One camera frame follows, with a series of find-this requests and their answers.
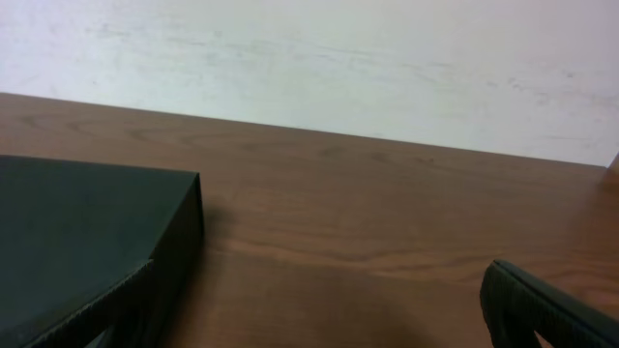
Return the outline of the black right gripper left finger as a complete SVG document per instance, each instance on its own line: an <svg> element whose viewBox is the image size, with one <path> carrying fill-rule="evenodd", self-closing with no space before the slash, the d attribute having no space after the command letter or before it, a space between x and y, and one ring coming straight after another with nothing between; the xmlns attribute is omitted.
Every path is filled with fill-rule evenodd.
<svg viewBox="0 0 619 348"><path fill-rule="evenodd" d="M25 348L101 346L115 334L122 335L122 320L138 310L154 281L153 262L148 260L102 291L80 295L21 326Z"/></svg>

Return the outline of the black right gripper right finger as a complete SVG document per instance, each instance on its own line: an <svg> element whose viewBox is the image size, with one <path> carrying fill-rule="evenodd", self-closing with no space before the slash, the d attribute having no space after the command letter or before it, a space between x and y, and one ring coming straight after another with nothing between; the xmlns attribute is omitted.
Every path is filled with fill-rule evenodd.
<svg viewBox="0 0 619 348"><path fill-rule="evenodd" d="M505 260L485 270L480 303L495 348L618 348L618 322Z"/></svg>

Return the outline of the dark green gift box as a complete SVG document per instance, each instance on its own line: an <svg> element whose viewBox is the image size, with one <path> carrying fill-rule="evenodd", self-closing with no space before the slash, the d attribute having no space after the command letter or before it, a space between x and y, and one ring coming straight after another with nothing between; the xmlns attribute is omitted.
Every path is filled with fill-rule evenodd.
<svg viewBox="0 0 619 348"><path fill-rule="evenodd" d="M101 346L154 347L203 242L195 172L1 159L1 343L21 326L153 262L147 299Z"/></svg>

